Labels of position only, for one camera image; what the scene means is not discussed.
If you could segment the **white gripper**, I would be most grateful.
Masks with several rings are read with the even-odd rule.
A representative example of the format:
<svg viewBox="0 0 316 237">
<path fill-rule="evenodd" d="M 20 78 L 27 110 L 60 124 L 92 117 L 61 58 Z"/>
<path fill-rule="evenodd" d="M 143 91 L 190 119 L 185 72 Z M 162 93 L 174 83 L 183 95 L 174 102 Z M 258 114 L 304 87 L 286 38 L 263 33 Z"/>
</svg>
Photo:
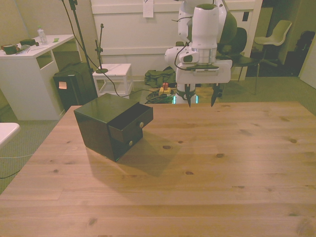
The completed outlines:
<svg viewBox="0 0 316 237">
<path fill-rule="evenodd" d="M 213 106 L 217 97 L 221 97 L 219 83 L 228 83 L 231 79 L 231 67 L 232 60 L 218 60 L 210 65 L 180 63 L 176 69 L 176 82 L 185 84 L 185 95 L 189 107 L 192 97 L 196 94 L 193 84 L 197 83 L 214 83 L 211 97 L 211 106 Z"/>
</svg>

